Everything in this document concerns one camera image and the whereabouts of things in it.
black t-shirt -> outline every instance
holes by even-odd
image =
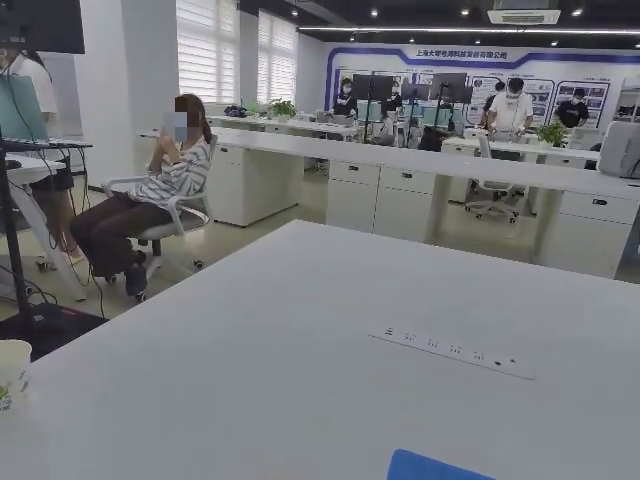
[[[566,100],[558,105],[556,115],[558,115],[558,118],[565,127],[573,128],[578,126],[580,120],[589,118],[589,110],[584,102],[574,105],[569,100]]]

white shirt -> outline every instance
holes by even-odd
[[[60,124],[58,122],[58,102],[56,101],[56,95],[53,91],[53,84],[49,73],[37,62],[25,57],[24,55],[18,55],[15,61],[9,68],[9,74],[20,75],[22,77],[30,77],[33,82],[33,87],[36,91],[36,97],[38,97],[38,103],[40,104],[40,110],[42,113],[49,114],[49,120],[46,122],[47,133],[50,138],[62,137]],[[65,155],[59,150],[46,150],[45,156],[47,160],[62,160]]]
[[[531,95],[522,93],[518,98],[508,98],[501,92],[493,99],[491,112],[496,113],[496,129],[498,132],[516,133],[527,117],[533,115]]]

white pillar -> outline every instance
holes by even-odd
[[[140,174],[136,132],[159,128],[178,93],[175,0],[81,0],[76,58],[89,184]]]

paper cup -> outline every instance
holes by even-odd
[[[27,402],[31,345],[22,340],[0,340],[0,417]]]

electrical socket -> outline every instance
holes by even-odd
[[[535,380],[535,375],[532,370],[522,365],[515,358],[494,355],[478,349],[467,349],[456,342],[446,342],[429,335],[400,330],[395,327],[385,327],[374,330],[369,336],[422,350],[423,352],[452,358],[506,375],[512,375],[525,380]]]

